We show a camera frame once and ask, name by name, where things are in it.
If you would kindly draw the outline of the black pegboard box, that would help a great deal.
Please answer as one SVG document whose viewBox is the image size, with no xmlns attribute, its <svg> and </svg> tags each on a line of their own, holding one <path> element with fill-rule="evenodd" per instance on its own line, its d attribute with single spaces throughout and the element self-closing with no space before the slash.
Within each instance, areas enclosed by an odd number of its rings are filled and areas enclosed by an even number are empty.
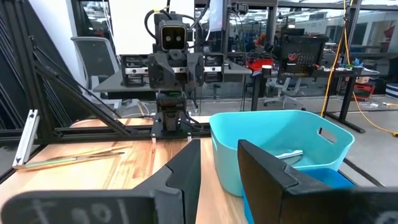
<svg viewBox="0 0 398 224">
<path fill-rule="evenodd" d="M 320 66 L 328 37 L 284 34 L 280 40 L 279 74 L 311 76 Z"/>
</svg>

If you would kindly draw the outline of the grey office chair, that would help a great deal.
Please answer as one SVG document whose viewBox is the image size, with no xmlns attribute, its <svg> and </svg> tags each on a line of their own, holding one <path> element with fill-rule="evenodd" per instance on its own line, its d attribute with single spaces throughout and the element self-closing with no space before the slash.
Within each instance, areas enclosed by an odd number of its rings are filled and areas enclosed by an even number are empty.
<svg viewBox="0 0 398 224">
<path fill-rule="evenodd" d="M 106 92 L 93 91 L 101 82 L 119 71 L 119 64 L 110 41 L 103 37 L 72 37 L 71 41 L 83 64 L 88 89 L 98 97 L 98 100 L 91 98 L 97 104 L 103 102 L 106 105 L 112 105 L 116 110 L 119 109 L 122 100 L 110 100 Z"/>
</svg>

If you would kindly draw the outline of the silver aluminium extrusion bar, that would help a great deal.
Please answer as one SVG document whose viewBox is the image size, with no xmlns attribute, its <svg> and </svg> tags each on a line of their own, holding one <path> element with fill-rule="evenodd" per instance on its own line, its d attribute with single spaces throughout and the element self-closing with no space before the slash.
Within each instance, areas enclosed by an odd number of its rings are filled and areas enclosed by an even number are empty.
<svg viewBox="0 0 398 224">
<path fill-rule="evenodd" d="M 29 110 L 25 126 L 19 141 L 17 152 L 12 163 L 14 169 L 23 166 L 29 159 L 36 132 L 40 123 L 40 115 L 38 110 Z"/>
</svg>

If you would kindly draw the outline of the white office chair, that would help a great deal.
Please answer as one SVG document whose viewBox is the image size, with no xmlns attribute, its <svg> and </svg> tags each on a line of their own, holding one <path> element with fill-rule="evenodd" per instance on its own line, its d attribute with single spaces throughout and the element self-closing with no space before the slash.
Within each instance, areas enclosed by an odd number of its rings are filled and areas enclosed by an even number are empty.
<svg viewBox="0 0 398 224">
<path fill-rule="evenodd" d="M 301 88 L 305 87 L 307 88 L 308 85 L 305 83 L 302 83 L 302 78 L 298 78 L 298 80 L 295 82 L 295 84 L 290 84 L 291 78 L 287 77 L 285 81 L 280 84 L 280 79 L 278 78 L 269 78 L 266 81 L 266 91 L 268 91 L 270 88 L 277 90 L 277 95 L 272 96 L 272 97 L 265 97 L 264 99 L 264 106 L 267 106 L 268 103 L 275 103 L 275 102 L 281 102 L 282 103 L 282 109 L 285 109 L 285 105 L 287 103 L 291 103 L 294 105 L 298 105 L 301 107 L 301 110 L 306 111 L 306 108 L 302 103 L 299 103 L 299 101 L 296 99 L 296 96 L 299 94 L 304 95 L 303 91 Z"/>
</svg>

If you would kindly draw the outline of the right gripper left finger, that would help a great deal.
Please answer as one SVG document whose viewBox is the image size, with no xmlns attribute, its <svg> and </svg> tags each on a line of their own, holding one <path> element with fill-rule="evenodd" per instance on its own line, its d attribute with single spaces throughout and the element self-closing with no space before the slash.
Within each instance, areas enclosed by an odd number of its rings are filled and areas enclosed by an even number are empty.
<svg viewBox="0 0 398 224">
<path fill-rule="evenodd" d="M 131 190 L 24 192 L 1 210 L 2 224 L 195 224 L 201 142 L 190 141 Z"/>
</svg>

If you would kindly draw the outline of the utensils on wooden table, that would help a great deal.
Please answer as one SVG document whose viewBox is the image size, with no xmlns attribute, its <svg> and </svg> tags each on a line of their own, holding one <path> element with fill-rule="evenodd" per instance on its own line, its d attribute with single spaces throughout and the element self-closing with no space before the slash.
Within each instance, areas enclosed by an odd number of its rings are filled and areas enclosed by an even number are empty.
<svg viewBox="0 0 398 224">
<path fill-rule="evenodd" d="M 112 157 L 118 157 L 123 155 L 124 152 L 104 152 L 99 154 L 92 154 L 88 156 L 77 156 L 77 157 L 68 157 L 63 159 L 51 159 L 47 161 L 41 162 L 32 162 L 24 165 L 15 166 L 15 170 L 39 170 L 39 169 L 47 169 L 49 167 L 57 167 L 57 166 L 65 166 L 68 164 L 74 164 L 85 161 L 94 161 L 99 159 L 108 159 Z"/>
</svg>

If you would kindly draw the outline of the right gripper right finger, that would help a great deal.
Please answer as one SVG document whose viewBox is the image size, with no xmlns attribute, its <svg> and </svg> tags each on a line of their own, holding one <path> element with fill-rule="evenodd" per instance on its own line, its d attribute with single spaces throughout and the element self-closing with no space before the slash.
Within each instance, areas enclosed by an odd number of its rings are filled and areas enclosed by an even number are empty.
<svg viewBox="0 0 398 224">
<path fill-rule="evenodd" d="M 332 188 L 247 140 L 238 162 L 254 224 L 398 224 L 397 188 Z"/>
</svg>

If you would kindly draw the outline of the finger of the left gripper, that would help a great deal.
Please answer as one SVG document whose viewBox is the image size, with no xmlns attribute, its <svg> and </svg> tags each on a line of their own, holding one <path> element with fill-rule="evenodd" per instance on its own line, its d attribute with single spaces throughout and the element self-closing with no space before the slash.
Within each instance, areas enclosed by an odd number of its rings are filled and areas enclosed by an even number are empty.
<svg viewBox="0 0 398 224">
<path fill-rule="evenodd" d="M 204 58 L 202 53 L 187 54 L 187 77 L 190 86 L 202 86 L 204 83 Z"/>
<path fill-rule="evenodd" d="M 175 83 L 175 72 L 167 54 L 154 53 L 148 56 L 149 85 L 153 89 L 171 88 Z"/>
</svg>

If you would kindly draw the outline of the light-blue-handled knife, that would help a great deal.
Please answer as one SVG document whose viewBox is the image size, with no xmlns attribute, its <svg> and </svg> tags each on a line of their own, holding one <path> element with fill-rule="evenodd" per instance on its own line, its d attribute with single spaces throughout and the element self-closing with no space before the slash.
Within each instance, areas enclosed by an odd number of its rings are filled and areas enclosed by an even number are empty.
<svg viewBox="0 0 398 224">
<path fill-rule="evenodd" d="M 288 158 L 291 158 L 291 157 L 301 156 L 302 154 L 303 154 L 302 150 L 294 150 L 294 151 L 291 151 L 291 152 L 285 152 L 283 154 L 279 154 L 279 155 L 276 156 L 276 158 L 278 158 L 278 159 L 288 159 Z"/>
</svg>

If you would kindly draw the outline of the red equipment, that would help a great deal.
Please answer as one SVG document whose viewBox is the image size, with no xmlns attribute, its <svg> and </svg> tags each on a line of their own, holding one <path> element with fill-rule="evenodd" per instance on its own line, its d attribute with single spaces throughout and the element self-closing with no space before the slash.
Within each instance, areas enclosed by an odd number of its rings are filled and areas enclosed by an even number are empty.
<svg viewBox="0 0 398 224">
<path fill-rule="evenodd" d="M 251 69 L 252 71 L 261 70 L 263 65 L 273 66 L 273 64 L 274 61 L 271 58 L 249 58 L 246 61 L 247 68 Z"/>
</svg>

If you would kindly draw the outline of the green plastic bin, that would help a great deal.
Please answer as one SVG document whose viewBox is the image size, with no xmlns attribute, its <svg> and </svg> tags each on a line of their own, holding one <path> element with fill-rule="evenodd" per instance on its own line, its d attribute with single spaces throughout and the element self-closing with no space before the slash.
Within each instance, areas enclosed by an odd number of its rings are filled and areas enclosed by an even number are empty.
<svg viewBox="0 0 398 224">
<path fill-rule="evenodd" d="M 349 131 L 301 110 L 218 113 L 210 117 L 210 127 L 220 184 L 237 197 L 244 193 L 237 155 L 240 139 L 275 156 L 301 150 L 301 159 L 293 164 L 298 170 L 338 170 L 354 143 Z"/>
</svg>

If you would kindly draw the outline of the grey desk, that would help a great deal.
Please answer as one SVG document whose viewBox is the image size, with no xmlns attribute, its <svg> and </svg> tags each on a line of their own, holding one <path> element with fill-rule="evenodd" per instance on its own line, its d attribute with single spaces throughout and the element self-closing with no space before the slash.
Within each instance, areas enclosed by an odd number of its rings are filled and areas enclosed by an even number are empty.
<svg viewBox="0 0 398 224">
<path fill-rule="evenodd" d="M 206 73 L 205 83 L 219 83 L 219 82 L 241 82 L 243 76 L 251 75 L 252 70 L 238 65 L 234 62 L 224 63 L 224 73 L 217 75 L 216 73 Z M 154 101 L 155 90 L 149 84 L 144 86 L 124 86 L 122 71 L 116 72 L 108 79 L 100 83 L 93 89 L 96 93 L 107 93 L 111 100 L 127 100 L 138 99 L 142 101 Z"/>
</svg>

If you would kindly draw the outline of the black desk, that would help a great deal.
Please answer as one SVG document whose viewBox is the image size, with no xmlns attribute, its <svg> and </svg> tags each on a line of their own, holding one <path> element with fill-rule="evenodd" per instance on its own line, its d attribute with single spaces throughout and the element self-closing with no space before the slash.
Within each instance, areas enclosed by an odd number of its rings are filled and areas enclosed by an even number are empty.
<svg viewBox="0 0 398 224">
<path fill-rule="evenodd" d="M 342 102 L 341 109 L 340 109 L 340 115 L 336 116 L 331 112 L 327 112 L 327 106 L 328 106 L 328 102 L 329 102 L 329 98 L 330 98 L 330 93 L 328 90 L 326 91 L 326 105 L 323 107 L 323 109 L 321 111 L 322 117 L 325 117 L 325 116 L 330 117 L 330 118 L 338 121 L 339 123 L 351 128 L 354 131 L 361 133 L 361 134 L 365 133 L 366 131 L 363 128 L 360 128 L 359 126 L 357 126 L 353 123 L 350 123 L 346 120 L 350 102 L 352 99 L 356 100 L 356 98 L 354 97 L 354 84 L 356 83 L 357 78 L 380 76 L 380 74 L 378 72 L 372 71 L 372 70 L 366 72 L 365 75 L 362 75 L 363 70 L 364 70 L 363 67 L 353 67 L 352 70 L 336 69 L 336 70 L 332 71 L 331 79 L 348 78 L 345 95 L 344 95 L 343 102 Z M 282 76 L 285 78 L 287 78 L 287 77 L 290 77 L 290 78 L 292 78 L 292 77 L 298 77 L 298 78 L 307 77 L 308 78 L 308 76 L 300 75 L 300 74 L 285 74 Z M 263 73 L 262 70 L 258 70 L 258 71 L 253 72 L 252 77 L 254 79 L 253 94 L 252 94 L 252 105 L 254 108 L 251 110 L 254 111 L 254 110 L 257 110 L 257 100 L 259 98 L 259 94 L 255 93 L 255 91 L 259 90 L 257 85 L 266 86 L 266 81 L 269 78 L 278 78 L 278 74 L 276 72 Z"/>
</svg>

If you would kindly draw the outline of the blue plastic tray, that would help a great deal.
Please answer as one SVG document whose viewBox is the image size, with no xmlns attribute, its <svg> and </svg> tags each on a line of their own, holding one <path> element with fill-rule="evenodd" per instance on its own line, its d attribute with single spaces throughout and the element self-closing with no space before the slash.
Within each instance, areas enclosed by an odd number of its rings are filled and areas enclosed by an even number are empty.
<svg viewBox="0 0 398 224">
<path fill-rule="evenodd" d="M 302 172 L 334 189 L 352 188 L 355 186 L 354 182 L 347 179 L 343 174 L 333 169 L 316 168 L 303 170 Z M 254 224 L 246 193 L 244 191 L 243 207 L 244 215 L 246 217 L 246 220 L 248 221 L 248 224 Z"/>
</svg>

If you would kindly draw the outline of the black aluminium table frame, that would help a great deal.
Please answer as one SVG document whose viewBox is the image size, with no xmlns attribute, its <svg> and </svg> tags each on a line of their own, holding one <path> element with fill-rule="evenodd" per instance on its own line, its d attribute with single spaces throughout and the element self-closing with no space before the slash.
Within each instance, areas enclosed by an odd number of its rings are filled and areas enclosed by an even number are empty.
<svg viewBox="0 0 398 224">
<path fill-rule="evenodd" d="M 63 80 L 59 74 L 49 70 L 36 56 L 35 37 L 30 34 L 25 16 L 25 8 L 29 6 L 27 0 L 0 0 L 3 8 L 7 28 L 11 35 L 11 44 L 16 56 L 17 67 L 22 75 L 23 86 L 28 91 L 28 103 L 34 110 L 39 111 L 40 123 L 36 132 L 39 144 L 78 143 L 78 142 L 106 142 L 106 141 L 136 141 L 158 139 L 191 139 L 192 137 L 209 136 L 210 125 L 202 124 L 203 133 L 194 133 L 191 137 L 161 137 L 153 139 L 150 131 L 152 126 L 126 126 L 119 120 L 112 118 L 99 107 L 77 92 Z M 45 103 L 44 82 L 49 81 L 63 90 L 65 94 L 90 113 L 93 113 L 104 123 L 98 128 L 61 128 L 55 127 Z"/>
</svg>

